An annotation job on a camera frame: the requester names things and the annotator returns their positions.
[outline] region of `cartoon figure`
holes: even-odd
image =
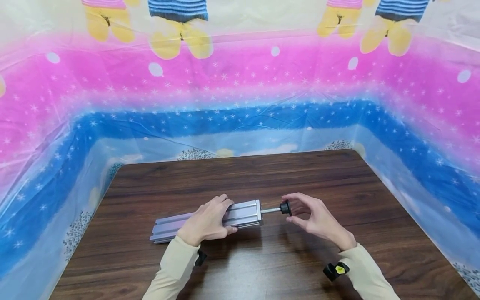
[[[212,55],[212,39],[205,32],[206,0],[148,0],[148,8],[158,28],[150,37],[150,47],[160,58],[176,57],[181,41],[197,59]]]
[[[130,43],[135,38],[126,4],[138,5],[140,0],[82,0],[87,17],[88,33],[100,42],[113,35],[121,42]]]
[[[375,18],[360,43],[362,53],[377,49],[388,37],[388,50],[404,55],[412,41],[413,30],[420,22],[430,0],[380,0]]]
[[[352,37],[357,27],[363,4],[372,6],[375,0],[328,0],[327,7],[317,33],[320,37],[327,37],[338,26],[338,34],[343,38]]]

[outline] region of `blue stripe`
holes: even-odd
[[[156,11],[177,11],[177,12],[206,12],[207,10],[204,8],[196,8],[196,7],[188,7],[188,8],[180,8],[180,7],[168,7],[168,6],[149,6],[151,10]]]
[[[385,12],[385,13],[394,13],[402,16],[422,16],[423,12],[399,12],[398,10],[383,10],[378,8],[378,12]]]
[[[149,0],[148,8],[150,13],[157,14],[178,14],[183,16],[194,16],[207,14],[205,0]]]
[[[231,115],[250,117],[239,120]],[[13,201],[1,212],[0,229],[16,228],[15,240],[23,240],[24,244],[21,248],[14,249],[12,239],[0,239],[0,277],[26,255],[53,216],[64,205],[84,167],[85,158],[99,139],[131,139],[146,136],[175,138],[234,131],[248,132],[265,128],[297,130],[306,126],[329,129],[355,124],[370,130],[400,157],[425,189],[444,205],[449,206],[457,219],[480,237],[480,222],[477,215],[480,199],[472,195],[473,192],[480,191],[479,185],[471,180],[466,171],[455,168],[454,163],[444,158],[438,149],[417,137],[414,130],[399,123],[383,108],[376,109],[375,103],[371,101],[356,100],[349,102],[348,105],[346,102],[332,105],[304,104],[296,106],[295,110],[281,106],[265,106],[182,113],[125,111],[116,113],[115,118],[109,113],[98,112],[84,116],[71,125],[74,130],[57,149],[59,158],[51,159],[47,171],[31,178],[31,183],[22,187],[19,192],[25,197],[23,201]],[[416,147],[415,153],[404,151],[412,147]],[[70,155],[70,160],[65,159],[67,155]],[[451,184],[452,180],[455,180],[456,185]],[[39,213],[38,208],[45,202],[48,207]]]
[[[423,15],[427,8],[429,0],[409,1],[409,0],[381,0],[377,11],[386,13],[396,13],[400,15]]]
[[[207,8],[207,6],[204,3],[198,3],[198,4],[192,4],[192,5],[187,5],[187,4],[171,5],[171,4],[165,4],[165,3],[149,3],[148,6],[153,6],[153,7],[181,7],[181,8],[197,7],[197,8],[204,8],[204,9]]]

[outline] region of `hand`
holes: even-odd
[[[287,217],[288,222],[300,226],[317,237],[332,241],[341,251],[357,246],[353,234],[340,225],[322,200],[300,192],[285,195],[282,200],[290,201],[292,216]],[[301,219],[298,217],[301,214],[309,214],[310,218]]]
[[[233,201],[223,194],[205,204],[179,229],[177,236],[185,243],[197,247],[203,240],[223,239],[228,234],[237,232],[238,228],[223,227],[223,216]]]

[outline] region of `plastic sheet backdrop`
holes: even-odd
[[[49,297],[124,164],[343,148],[480,295],[480,2],[0,5],[2,299]]]

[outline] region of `yellow label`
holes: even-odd
[[[335,270],[339,274],[345,274],[345,269],[339,265],[335,267]]]

